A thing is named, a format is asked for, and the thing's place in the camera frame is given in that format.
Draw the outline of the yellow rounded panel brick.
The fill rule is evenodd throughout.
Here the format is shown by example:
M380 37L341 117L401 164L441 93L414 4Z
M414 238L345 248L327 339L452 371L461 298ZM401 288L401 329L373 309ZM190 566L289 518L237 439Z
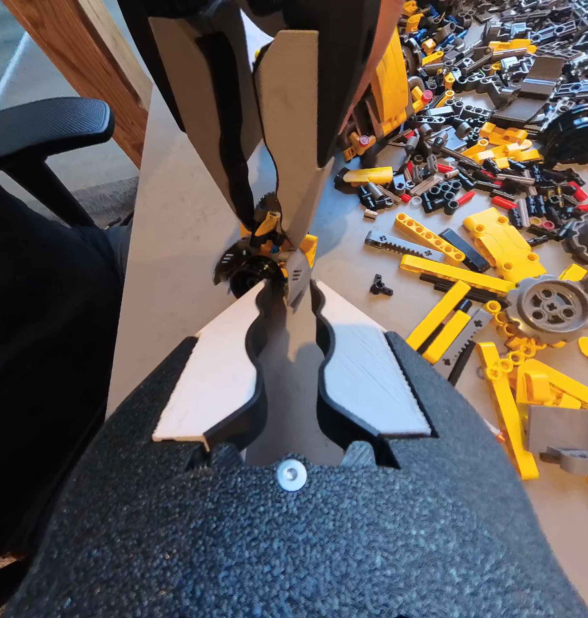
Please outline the yellow rounded panel brick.
M546 274L545 267L520 232L495 208L472 214L462 225L477 250L504 280L518 283Z

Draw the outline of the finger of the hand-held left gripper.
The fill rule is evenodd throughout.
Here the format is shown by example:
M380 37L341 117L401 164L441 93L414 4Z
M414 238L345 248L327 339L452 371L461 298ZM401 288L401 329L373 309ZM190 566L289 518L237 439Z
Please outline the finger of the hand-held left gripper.
M149 20L189 141L246 226L254 216L247 161L257 103L239 14Z
M334 159L320 166L317 30L282 30L254 65L267 150L276 171L282 232L297 250L309 232Z

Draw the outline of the grey curved panel brick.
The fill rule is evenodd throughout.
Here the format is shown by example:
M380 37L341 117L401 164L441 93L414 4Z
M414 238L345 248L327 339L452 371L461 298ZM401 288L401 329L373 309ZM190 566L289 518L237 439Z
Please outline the grey curved panel brick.
M524 449L588 476L588 409L529 405Z

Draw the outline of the yellow toy vehicle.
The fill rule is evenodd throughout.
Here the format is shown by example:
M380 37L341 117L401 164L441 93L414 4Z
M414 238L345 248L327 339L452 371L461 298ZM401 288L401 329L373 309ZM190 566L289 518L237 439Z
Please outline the yellow toy vehicle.
M401 43L399 29L395 28L365 94L338 137L346 162L362 156L422 108L424 87L409 84Z

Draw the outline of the yellow grey gear brick assembly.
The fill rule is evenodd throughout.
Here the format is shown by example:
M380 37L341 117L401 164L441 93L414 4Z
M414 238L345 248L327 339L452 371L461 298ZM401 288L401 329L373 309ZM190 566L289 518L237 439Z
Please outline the yellow grey gear brick assembly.
M242 237L225 250L212 276L213 284L227 282L235 298L241 298L266 280L275 293L282 292L295 311L311 282L318 238L306 234L294 248L282 230L281 207L274 192L256 206L251 227L241 225Z

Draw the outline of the pile of small dark pieces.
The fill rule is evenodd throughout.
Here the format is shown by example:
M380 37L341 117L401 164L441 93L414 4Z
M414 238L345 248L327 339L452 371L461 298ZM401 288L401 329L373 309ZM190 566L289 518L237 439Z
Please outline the pile of small dark pieces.
M539 134L588 104L588 1L406 1L397 27L422 108L361 166L393 168L358 190L367 216L391 199L452 215L486 193L531 246L564 242L588 213L584 180L548 166Z

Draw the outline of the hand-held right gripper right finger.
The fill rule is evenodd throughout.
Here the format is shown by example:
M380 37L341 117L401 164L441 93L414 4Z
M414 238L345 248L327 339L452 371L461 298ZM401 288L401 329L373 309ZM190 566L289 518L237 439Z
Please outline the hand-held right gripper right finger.
M321 281L311 282L319 369L317 418L330 439L428 437L432 429L387 330Z

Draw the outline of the black short beam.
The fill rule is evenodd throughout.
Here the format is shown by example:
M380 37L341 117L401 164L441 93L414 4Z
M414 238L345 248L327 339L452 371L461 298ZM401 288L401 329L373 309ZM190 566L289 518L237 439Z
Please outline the black short beam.
M462 264L469 270L483 274L491 268L490 263L453 229L445 229L439 236L464 255Z

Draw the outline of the grey desk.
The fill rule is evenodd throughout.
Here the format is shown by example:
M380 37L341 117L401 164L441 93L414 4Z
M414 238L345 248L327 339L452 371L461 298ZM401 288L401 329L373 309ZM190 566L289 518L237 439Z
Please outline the grey desk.
M399 19L401 5L389 5L381 1L348 116ZM256 210L276 194L276 171L255 86L254 95L257 146L247 166ZM252 336L261 379L253 419L261 423L249 443L208 451L152 441L194 336L239 300L212 276L243 223L185 131L172 153L191 155L179 163L187 180L174 169L173 189L159 186L150 220L140 178L110 399L123 361L156 360L166 345L173 351L98 437L115 481L105 565L87 600L71 601L66 585L53 608L93 617L588 617L502 446L400 335L382 326L431 435L322 432L324 354L310 291L321 280L312 274L295 311L267 282Z

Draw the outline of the grey gear rack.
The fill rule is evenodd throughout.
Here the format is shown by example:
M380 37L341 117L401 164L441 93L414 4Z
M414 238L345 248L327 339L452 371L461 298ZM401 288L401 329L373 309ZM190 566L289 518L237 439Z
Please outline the grey gear rack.
M448 379L455 367L461 354L468 348L473 338L488 325L493 317L484 306L479 308L466 323L464 329L443 353L441 359L434 364L436 372Z
M440 251L427 248L425 246L399 239L394 236L382 234L379 231L370 231L364 243L368 246L380 248L403 255L411 255L424 259L429 259L437 263L444 263L444 254Z

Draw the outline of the yellow curved panel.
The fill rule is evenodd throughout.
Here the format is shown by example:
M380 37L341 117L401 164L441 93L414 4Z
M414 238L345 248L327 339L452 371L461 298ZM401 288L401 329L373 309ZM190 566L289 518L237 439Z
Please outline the yellow curved panel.
M353 187L373 183L375 185L386 185L393 180L393 168L373 167L363 169L351 169L344 173L343 181Z

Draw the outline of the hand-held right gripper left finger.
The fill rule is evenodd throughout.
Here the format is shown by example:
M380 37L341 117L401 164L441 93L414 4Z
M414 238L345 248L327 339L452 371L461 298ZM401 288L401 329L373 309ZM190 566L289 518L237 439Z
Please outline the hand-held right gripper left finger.
M221 443L243 449L261 420L252 336L264 316L267 281L258 282L193 338L192 351L152 433L153 442L196 442L211 451Z

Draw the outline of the person's dark clothing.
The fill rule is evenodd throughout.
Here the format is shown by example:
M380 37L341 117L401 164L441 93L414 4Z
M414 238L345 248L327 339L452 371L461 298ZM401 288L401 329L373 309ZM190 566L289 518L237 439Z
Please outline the person's dark clothing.
M103 422L128 240L48 220L0 185L0 556L27 552Z

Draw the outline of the black toy tyre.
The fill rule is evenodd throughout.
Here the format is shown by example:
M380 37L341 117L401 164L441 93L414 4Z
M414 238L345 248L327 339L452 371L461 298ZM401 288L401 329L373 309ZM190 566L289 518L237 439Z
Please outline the black toy tyre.
M539 153L548 166L588 163L588 104L575 106L555 118L537 137Z

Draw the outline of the wooden post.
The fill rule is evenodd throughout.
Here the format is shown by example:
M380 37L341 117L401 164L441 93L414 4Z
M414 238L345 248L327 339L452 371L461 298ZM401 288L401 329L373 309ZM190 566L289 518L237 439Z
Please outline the wooden post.
M140 168L152 81L104 1L4 1L78 95L108 103L113 138Z

